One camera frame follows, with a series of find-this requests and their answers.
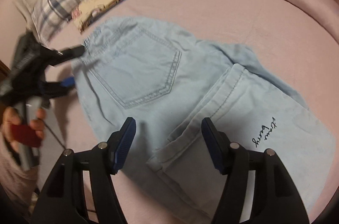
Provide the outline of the pink left sleeve forearm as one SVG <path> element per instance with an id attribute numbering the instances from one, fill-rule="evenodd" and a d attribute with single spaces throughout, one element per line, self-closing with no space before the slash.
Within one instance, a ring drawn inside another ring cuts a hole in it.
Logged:
<path id="1" fill-rule="evenodd" d="M 1 186 L 14 208 L 24 218 L 30 219 L 29 207 L 37 186 L 39 167 L 23 171 L 17 159 L 18 155 L 13 154 L 13 148 L 1 136 Z"/>

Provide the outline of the left hand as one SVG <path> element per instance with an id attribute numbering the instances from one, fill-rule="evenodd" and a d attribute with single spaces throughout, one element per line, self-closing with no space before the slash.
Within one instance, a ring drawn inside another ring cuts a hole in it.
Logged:
<path id="1" fill-rule="evenodd" d="M 44 119 L 46 112 L 39 108 L 36 118 L 28 125 L 22 124 L 18 112 L 13 107 L 7 107 L 3 113 L 2 134 L 11 149 L 19 153 L 19 144 L 39 148 L 44 139 Z"/>

